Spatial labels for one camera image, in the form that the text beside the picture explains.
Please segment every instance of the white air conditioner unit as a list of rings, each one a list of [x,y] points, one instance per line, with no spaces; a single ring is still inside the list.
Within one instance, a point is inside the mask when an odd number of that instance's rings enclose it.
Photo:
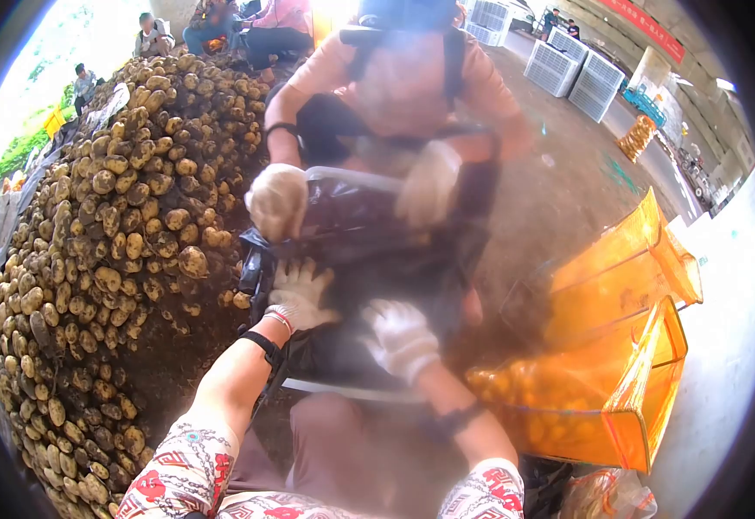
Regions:
[[[591,119],[600,122],[625,76],[610,61],[591,51],[568,99]]]
[[[588,57],[588,54],[591,51],[589,46],[580,42],[580,40],[569,35],[559,27],[554,27],[550,30],[548,44],[553,48],[565,51],[565,56],[572,60],[576,60],[580,65],[585,62],[585,58]]]
[[[578,62],[547,43],[536,40],[528,67],[525,68],[525,77],[548,90],[552,96],[563,97],[570,91],[578,69]]]
[[[515,6],[507,2],[486,2],[477,0],[472,7],[467,7],[466,31],[479,42],[491,47],[505,45],[510,22],[513,21]]]

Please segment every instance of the glove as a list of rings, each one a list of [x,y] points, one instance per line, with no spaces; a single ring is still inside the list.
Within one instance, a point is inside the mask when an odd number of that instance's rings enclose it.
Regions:
[[[327,322],[337,322],[340,314],[334,310],[321,310],[320,297],[325,292],[334,273],[327,268],[321,275],[314,277],[317,264],[306,258],[302,264],[292,261],[288,273],[285,262],[279,262],[274,276],[274,290],[268,296],[271,303],[266,313],[276,312],[288,321],[291,333],[297,330],[311,330]]]
[[[245,193],[251,222],[271,243],[300,237],[309,184],[305,172],[287,163],[269,164]]]
[[[395,216],[410,227],[425,227],[446,218],[461,157],[446,142],[433,140],[418,154],[395,203]]]
[[[426,325],[426,317],[415,306],[375,299],[362,311],[377,340],[363,343],[380,367],[412,385],[418,373],[441,358],[438,339]]]

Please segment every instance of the plastic bag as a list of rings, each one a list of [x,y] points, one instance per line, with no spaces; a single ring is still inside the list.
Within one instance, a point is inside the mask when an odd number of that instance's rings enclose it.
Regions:
[[[362,308],[374,298],[410,301],[448,344],[461,327],[461,300],[489,239],[486,218],[457,210],[436,228],[412,231],[393,216],[399,181],[329,168],[308,173],[299,241],[271,245],[255,228],[240,236],[247,251],[240,290],[252,295],[250,322],[265,311],[277,260],[312,257],[319,268],[334,270],[325,303],[343,320],[291,340],[290,374],[369,389],[398,387],[359,344],[371,332]]]
[[[605,468],[568,483],[559,519],[648,519],[657,502],[637,473]]]

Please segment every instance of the patterned arm sleeve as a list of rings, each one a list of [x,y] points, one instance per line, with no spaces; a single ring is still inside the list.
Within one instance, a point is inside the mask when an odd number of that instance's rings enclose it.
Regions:
[[[502,458],[487,459],[450,491],[439,519],[525,519],[525,484],[516,466]]]
[[[127,489],[116,517],[214,517],[238,452],[237,436],[226,423],[184,414]]]
[[[192,29],[201,29],[205,24],[205,14],[205,2],[204,0],[199,0],[199,3],[196,4],[196,10],[193,11],[193,16],[190,16],[190,23],[187,25]]]

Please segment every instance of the seated person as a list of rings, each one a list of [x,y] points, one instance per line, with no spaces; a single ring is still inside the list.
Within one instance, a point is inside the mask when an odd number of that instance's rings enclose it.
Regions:
[[[196,56],[203,56],[204,42],[219,36],[230,36],[233,23],[239,19],[238,11],[234,0],[199,0],[190,24],[182,32],[187,50]]]
[[[92,70],[86,70],[83,63],[79,63],[74,68],[74,73],[78,78],[74,80],[74,111],[80,119],[83,113],[83,107],[88,105],[95,95],[95,87],[104,83],[102,79],[96,79]]]
[[[155,18],[151,13],[138,17],[141,31],[135,36],[134,57],[167,56],[175,47],[176,40],[170,34],[170,22]]]
[[[314,47],[314,39],[305,20],[309,13],[310,0],[269,0],[262,11],[243,23],[244,28],[249,28],[245,36],[248,63],[259,72],[260,81],[274,81],[269,54]]]

